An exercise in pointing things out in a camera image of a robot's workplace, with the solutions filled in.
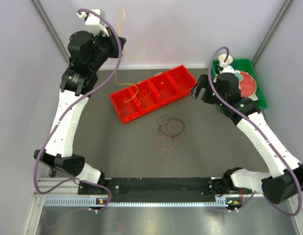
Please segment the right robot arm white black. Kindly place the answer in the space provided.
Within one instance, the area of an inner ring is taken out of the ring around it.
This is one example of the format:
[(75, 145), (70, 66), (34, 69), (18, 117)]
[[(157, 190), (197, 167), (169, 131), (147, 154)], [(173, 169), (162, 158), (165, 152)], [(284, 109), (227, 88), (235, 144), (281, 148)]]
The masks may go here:
[(213, 86), (231, 108), (217, 98), (206, 74), (200, 75), (190, 94), (193, 98), (198, 98), (201, 89), (205, 89), (202, 101), (220, 105), (224, 115), (247, 136), (269, 169), (268, 173), (249, 171), (241, 167), (229, 169), (222, 177), (225, 191), (234, 194), (240, 188), (247, 188), (263, 193), (276, 205), (303, 191), (303, 163), (280, 142), (256, 103), (250, 98), (241, 97), (239, 80), (234, 73), (218, 74), (213, 79)]

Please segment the red four-compartment bin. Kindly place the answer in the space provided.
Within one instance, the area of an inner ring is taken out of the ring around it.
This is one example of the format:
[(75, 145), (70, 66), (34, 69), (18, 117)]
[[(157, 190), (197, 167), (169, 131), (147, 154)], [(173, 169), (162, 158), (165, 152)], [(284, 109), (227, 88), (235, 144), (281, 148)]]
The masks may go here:
[(128, 123), (189, 95), (195, 78), (180, 65), (110, 95), (122, 123)]

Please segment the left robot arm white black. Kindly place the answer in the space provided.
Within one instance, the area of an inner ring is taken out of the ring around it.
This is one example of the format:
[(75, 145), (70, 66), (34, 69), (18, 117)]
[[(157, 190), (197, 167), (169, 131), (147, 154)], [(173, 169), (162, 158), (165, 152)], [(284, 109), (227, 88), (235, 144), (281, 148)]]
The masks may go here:
[(84, 157), (73, 153), (73, 143), (81, 113), (90, 92), (97, 83), (97, 71), (109, 58), (119, 58), (126, 38), (97, 35), (78, 31), (70, 36), (68, 51), (70, 64), (61, 78), (59, 102), (48, 143), (34, 158), (52, 169), (89, 182), (95, 194), (104, 192), (104, 174), (91, 167)]

